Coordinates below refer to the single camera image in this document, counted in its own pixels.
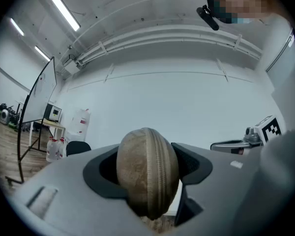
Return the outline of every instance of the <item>black chair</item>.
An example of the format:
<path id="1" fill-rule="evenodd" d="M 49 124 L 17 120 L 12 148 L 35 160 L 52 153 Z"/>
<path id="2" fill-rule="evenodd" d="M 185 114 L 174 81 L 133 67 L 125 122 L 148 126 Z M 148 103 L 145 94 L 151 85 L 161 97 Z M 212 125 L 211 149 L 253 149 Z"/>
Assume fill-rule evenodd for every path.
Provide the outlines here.
<path id="1" fill-rule="evenodd" d="M 69 142 L 66 147 L 67 156 L 80 154 L 90 150 L 90 146 L 87 143 L 78 141 Z"/>

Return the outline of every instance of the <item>ceiling light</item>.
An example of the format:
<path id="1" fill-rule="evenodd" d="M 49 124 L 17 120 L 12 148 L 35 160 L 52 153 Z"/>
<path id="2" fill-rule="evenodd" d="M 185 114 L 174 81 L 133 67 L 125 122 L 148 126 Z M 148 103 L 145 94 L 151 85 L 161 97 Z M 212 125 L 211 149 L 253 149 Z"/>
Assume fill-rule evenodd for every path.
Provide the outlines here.
<path id="1" fill-rule="evenodd" d="M 78 28 L 81 26 L 78 24 L 78 22 L 75 20 L 71 12 L 68 10 L 68 8 L 65 6 L 62 0 L 52 0 L 57 6 L 58 10 L 61 12 L 61 14 L 64 16 L 64 18 L 68 21 L 70 26 L 77 31 Z"/>
<path id="2" fill-rule="evenodd" d="M 15 22 L 12 18 L 10 19 L 10 21 L 11 21 L 11 23 L 13 24 L 13 26 L 15 27 L 15 29 L 17 29 L 18 32 L 19 32 L 22 36 L 24 36 L 24 32 L 20 29 L 20 27 L 16 24 L 16 22 Z"/>
<path id="3" fill-rule="evenodd" d="M 49 62 L 50 59 L 37 47 L 35 46 L 35 49 Z"/>

